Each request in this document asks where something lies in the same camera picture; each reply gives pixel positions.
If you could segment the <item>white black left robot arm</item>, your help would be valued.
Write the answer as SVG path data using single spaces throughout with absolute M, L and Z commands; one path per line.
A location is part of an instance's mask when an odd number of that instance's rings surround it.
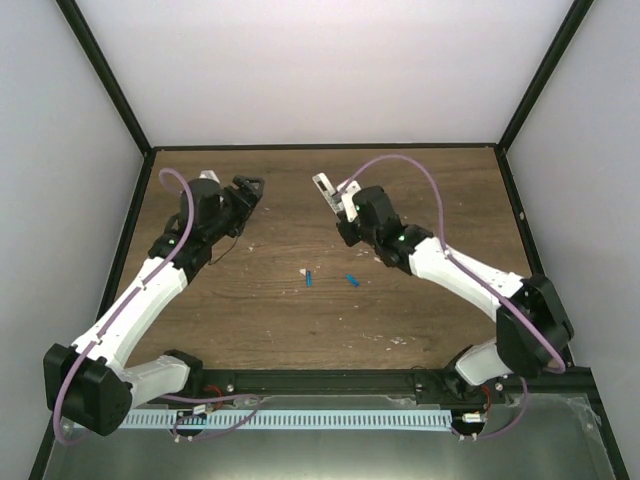
M 180 183 L 178 212 L 167 220 L 134 280 L 97 322 L 70 345 L 54 344 L 44 356 L 47 406 L 62 444 L 77 441 L 66 432 L 67 424 L 107 436 L 132 409 L 150 401 L 205 402 L 198 358 L 169 350 L 135 367 L 127 362 L 162 311 L 211 264 L 214 245 L 240 237 L 265 182 L 237 175 L 222 186 L 211 170 L 190 181 L 171 168 L 159 176 Z

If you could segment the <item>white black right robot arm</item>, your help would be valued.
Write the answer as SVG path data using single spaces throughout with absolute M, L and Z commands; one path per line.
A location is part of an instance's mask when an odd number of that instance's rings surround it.
M 574 335 L 555 287 L 540 274 L 528 278 L 492 268 L 442 243 L 431 231 L 405 224 L 380 186 L 352 183 L 325 198 L 348 246 L 363 242 L 380 261 L 430 281 L 469 302 L 495 324 L 494 339 L 472 345 L 446 367 L 444 389 L 458 403 L 493 378 L 562 373 L 561 356 Z

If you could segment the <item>white air conditioner remote control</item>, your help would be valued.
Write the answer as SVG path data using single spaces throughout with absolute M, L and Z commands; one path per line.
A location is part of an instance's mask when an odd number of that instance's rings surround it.
M 312 181 L 338 218 L 344 216 L 348 222 L 356 220 L 358 213 L 353 197 L 361 190 L 356 180 L 344 181 L 334 187 L 324 173 L 319 173 L 312 177 Z

